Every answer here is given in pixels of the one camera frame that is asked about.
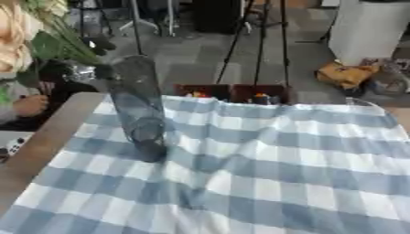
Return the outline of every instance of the person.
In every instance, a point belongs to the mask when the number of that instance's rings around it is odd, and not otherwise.
[[[50,62],[41,70],[36,89],[17,81],[0,82],[0,131],[35,132],[71,95],[98,92],[91,85],[64,80],[59,66]]]

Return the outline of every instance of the gingham cloth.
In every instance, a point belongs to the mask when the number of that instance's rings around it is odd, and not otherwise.
[[[0,233],[410,233],[410,145],[380,108],[164,98],[167,160],[134,159],[110,98]]]

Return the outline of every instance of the black device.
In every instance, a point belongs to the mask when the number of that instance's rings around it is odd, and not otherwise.
[[[205,33],[234,34],[241,19],[241,0],[194,0],[195,29]]]
[[[220,73],[220,76],[217,80],[217,84],[219,84],[222,80],[223,74],[225,73],[226,68],[228,67],[228,64],[231,60],[233,51],[235,50],[235,47],[239,41],[239,38],[243,32],[246,19],[251,14],[252,8],[254,6],[254,0],[250,0],[248,3],[248,6],[245,9],[245,14],[240,22],[240,25],[238,27],[238,30],[236,32],[235,38],[232,42],[232,45],[229,49],[228,55],[224,60],[224,64]],[[259,80],[259,73],[261,70],[261,65],[262,65],[262,58],[264,55],[264,42],[266,40],[266,28],[267,28],[267,19],[269,17],[269,11],[271,9],[271,0],[264,0],[264,11],[263,11],[263,18],[262,18],[262,24],[260,28],[260,41],[259,41],[259,48],[258,48],[258,58],[256,62],[256,71],[254,74],[254,86],[257,85],[258,80]],[[285,89],[286,92],[289,91],[290,85],[289,85],[289,58],[287,54],[287,17],[286,17],[286,5],[285,5],[285,0],[280,0],[280,13],[281,13],[281,29],[282,29],[282,48],[283,48],[283,64],[284,64],[284,70],[285,70]]]

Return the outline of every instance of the yellow object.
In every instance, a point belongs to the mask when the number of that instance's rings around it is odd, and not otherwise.
[[[318,71],[317,78],[320,81],[332,83],[341,86],[343,89],[353,89],[358,87],[362,82],[378,72],[380,66],[348,67],[340,63],[332,62]]]

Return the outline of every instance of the floor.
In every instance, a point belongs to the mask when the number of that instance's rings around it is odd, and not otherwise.
[[[334,56],[326,43],[299,43],[316,40],[329,28],[335,12],[323,9],[288,9],[288,50],[290,83],[294,88],[294,102],[300,103],[345,103],[341,93],[314,77],[314,71],[332,61]],[[279,18],[274,9],[272,18]],[[232,36],[199,34],[191,30],[188,21],[181,20],[176,37],[159,37],[151,28],[140,26],[143,50],[156,61],[158,79],[164,94],[173,94],[172,85],[211,84],[215,82],[223,59],[232,42]],[[113,43],[118,49],[105,57],[107,61],[135,54],[133,29],[127,37],[117,32]],[[237,46],[222,83],[253,83],[259,31],[254,28],[251,35],[244,35]],[[401,50],[399,57],[410,55],[410,48]],[[268,29],[261,72],[261,84],[283,82],[282,40],[280,27]],[[409,95],[400,99],[385,98],[368,93],[365,100],[387,106],[410,106]]]

